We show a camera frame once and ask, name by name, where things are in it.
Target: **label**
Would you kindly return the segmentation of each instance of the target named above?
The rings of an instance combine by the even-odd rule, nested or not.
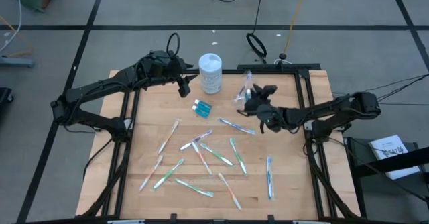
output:
[[[200,68],[201,88],[205,93],[214,94],[220,91],[222,84],[222,68],[214,72],[206,72]]]

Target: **white container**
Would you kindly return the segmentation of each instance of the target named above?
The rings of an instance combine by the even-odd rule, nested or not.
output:
[[[213,53],[200,57],[201,88],[205,93],[214,94],[220,91],[222,84],[222,60]]]

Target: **gray floor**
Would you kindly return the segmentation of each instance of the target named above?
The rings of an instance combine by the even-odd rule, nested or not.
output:
[[[403,0],[415,25],[429,25],[429,0]],[[298,0],[262,0],[259,23],[289,24]],[[94,0],[53,0],[44,14],[23,9],[23,25],[86,25]],[[257,0],[221,3],[213,0],[102,0],[95,25],[251,25]],[[16,0],[0,0],[0,15],[18,22]],[[395,0],[305,0],[298,25],[405,25]],[[0,31],[0,39],[6,31]],[[207,52],[221,56],[224,68],[253,64],[255,54],[245,30],[178,30],[180,56],[190,64]],[[110,70],[135,63],[149,50],[164,49],[169,31],[92,31],[74,86],[106,78]],[[418,32],[429,46],[429,32]],[[64,88],[82,31],[22,31],[35,47],[36,66],[0,68],[0,86],[11,87],[15,102],[0,125],[0,223],[16,221],[23,198],[44,146],[52,121],[49,102]],[[273,62],[284,47],[287,31],[257,30]],[[16,39],[2,54],[19,51]],[[294,31],[288,60],[320,63],[331,87],[353,92],[395,80],[426,74],[409,31]],[[428,82],[422,81],[385,102],[429,103]],[[388,93],[394,87],[377,91]],[[101,101],[84,106],[99,111]],[[428,146],[427,107],[382,105],[373,121],[356,121],[347,135],[377,139],[398,134],[407,142]],[[72,217],[88,160],[91,135],[60,129],[48,159],[29,221]],[[416,222],[429,219],[424,203],[413,197],[365,193],[370,219]],[[377,207],[383,203],[384,208]]]

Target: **wooden tabletop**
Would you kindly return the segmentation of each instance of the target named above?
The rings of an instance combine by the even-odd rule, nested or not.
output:
[[[332,100],[330,85],[325,71],[311,71],[311,83],[316,104]],[[289,75],[256,75],[255,82],[260,86],[277,85],[272,95],[272,105],[298,107],[294,77]],[[191,93],[180,98],[177,85],[150,87],[142,91],[131,147],[121,218],[169,219],[177,213],[179,219],[267,219],[274,215],[277,220],[309,219],[316,220],[317,212],[307,157],[302,152],[304,134],[287,131],[273,133],[265,128],[259,131],[256,117],[244,117],[233,106],[233,99],[244,83],[243,75],[223,75],[222,89],[214,95],[205,94],[197,77],[190,83]],[[307,95],[302,81],[304,98]],[[119,116],[123,94],[117,93],[104,98],[101,115]],[[195,99],[210,103],[213,108],[208,119],[201,118],[191,109]],[[131,112],[130,101],[128,113]],[[256,130],[256,135],[243,133],[219,121],[223,117],[233,123]],[[139,192],[139,187],[153,168],[160,144],[166,138],[176,118],[181,120],[177,130],[163,150],[164,159],[147,186]],[[220,152],[234,163],[228,167],[211,153],[200,148],[211,170],[222,173],[229,183],[243,210],[239,211],[227,187],[217,175],[209,176],[200,158],[192,148],[179,152],[179,148],[196,136],[212,129],[212,135],[203,142]],[[243,174],[229,138],[235,138],[237,149],[246,165],[248,175]],[[341,140],[339,133],[333,133]],[[97,133],[91,155],[93,155],[110,135],[104,131]],[[332,186],[349,208],[359,215],[359,208],[343,146],[334,142],[324,144],[326,161]],[[76,214],[85,212],[98,197],[107,182],[111,163],[113,144],[97,156],[88,167],[83,183]],[[266,158],[273,157],[273,187],[275,200],[270,201],[267,193]],[[180,158],[183,165],[155,191],[150,189],[168,172]],[[179,178],[198,188],[211,191],[214,197],[206,197],[174,181]],[[325,215],[328,205],[321,186]],[[116,199],[117,190],[112,199]],[[114,201],[110,213],[113,213]]]

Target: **green toothbrush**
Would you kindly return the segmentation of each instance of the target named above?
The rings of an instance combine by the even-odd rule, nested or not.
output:
[[[154,191],[156,188],[158,188],[162,183],[164,183],[164,181],[166,181],[166,179],[173,173],[173,171],[175,169],[177,169],[177,167],[179,167],[179,165],[181,165],[183,163],[183,159],[180,159],[179,162],[170,170],[167,172],[167,174],[161,178],[161,180],[159,180],[155,186],[152,188],[152,191]]]
[[[201,190],[200,188],[196,188],[195,186],[192,186],[192,185],[190,185],[190,184],[188,184],[188,183],[186,183],[184,181],[181,181],[179,179],[176,179],[176,182],[179,183],[179,184],[183,184],[184,186],[189,187],[192,190],[195,190],[196,192],[198,192],[200,194],[203,194],[205,196],[208,196],[208,197],[213,197],[214,196],[213,192]]]
[[[233,163],[231,163],[231,161],[227,160],[225,157],[223,157],[222,155],[220,155],[218,152],[216,152],[214,150],[211,150],[204,143],[200,143],[200,145],[201,145],[202,148],[206,149],[207,151],[209,151],[210,153],[212,153],[214,156],[218,157],[220,160],[222,160],[223,162],[227,163],[229,166],[233,166]]]
[[[238,153],[238,151],[237,151],[237,149],[236,149],[236,147],[235,147],[235,139],[230,138],[230,139],[229,139],[229,142],[231,143],[231,145],[232,145],[232,147],[233,147],[233,149],[234,149],[235,156],[237,157],[237,159],[238,159],[238,160],[239,160],[239,162],[240,162],[240,166],[241,166],[241,169],[243,169],[244,175],[247,175],[247,171],[246,171],[246,167],[244,166],[244,162],[243,162],[243,160],[241,159],[240,154]]]

